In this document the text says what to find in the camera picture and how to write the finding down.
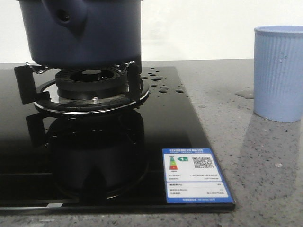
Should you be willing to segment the dark blue cooking pot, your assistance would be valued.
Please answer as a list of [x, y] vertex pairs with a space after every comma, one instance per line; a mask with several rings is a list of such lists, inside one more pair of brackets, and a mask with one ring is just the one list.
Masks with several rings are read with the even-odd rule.
[[31, 58], [53, 68], [141, 60], [139, 0], [21, 0]]

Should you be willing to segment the black glass gas stove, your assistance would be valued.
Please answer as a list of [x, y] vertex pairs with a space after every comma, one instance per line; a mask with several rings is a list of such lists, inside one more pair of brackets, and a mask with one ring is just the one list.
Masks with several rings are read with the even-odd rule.
[[0, 71], [0, 212], [227, 212], [227, 203], [167, 203], [164, 148], [210, 148], [174, 67], [145, 67], [144, 104], [55, 116], [21, 103]]

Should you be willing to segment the black metal pot support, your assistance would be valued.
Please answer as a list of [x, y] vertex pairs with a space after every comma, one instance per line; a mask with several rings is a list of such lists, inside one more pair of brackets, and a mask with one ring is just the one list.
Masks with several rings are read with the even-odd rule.
[[91, 100], [60, 97], [57, 93], [55, 78], [36, 87], [34, 74], [43, 74], [49, 70], [49, 67], [33, 66], [27, 63], [24, 66], [15, 67], [14, 72], [22, 103], [33, 103], [41, 112], [70, 115], [100, 114], [143, 103], [148, 96], [149, 86], [140, 77], [142, 68], [133, 61], [110, 67], [115, 67], [121, 73], [127, 74], [124, 92], [108, 98], [94, 97]]

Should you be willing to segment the light blue ribbed cup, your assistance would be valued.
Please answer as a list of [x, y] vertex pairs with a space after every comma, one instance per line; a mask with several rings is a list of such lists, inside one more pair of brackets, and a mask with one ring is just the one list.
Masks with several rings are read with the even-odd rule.
[[303, 27], [254, 29], [254, 113], [277, 122], [303, 115]]

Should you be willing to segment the blue energy label sticker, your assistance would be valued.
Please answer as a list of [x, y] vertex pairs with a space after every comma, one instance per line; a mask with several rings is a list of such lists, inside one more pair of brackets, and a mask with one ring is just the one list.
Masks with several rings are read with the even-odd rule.
[[167, 203], [234, 203], [210, 148], [162, 149]]

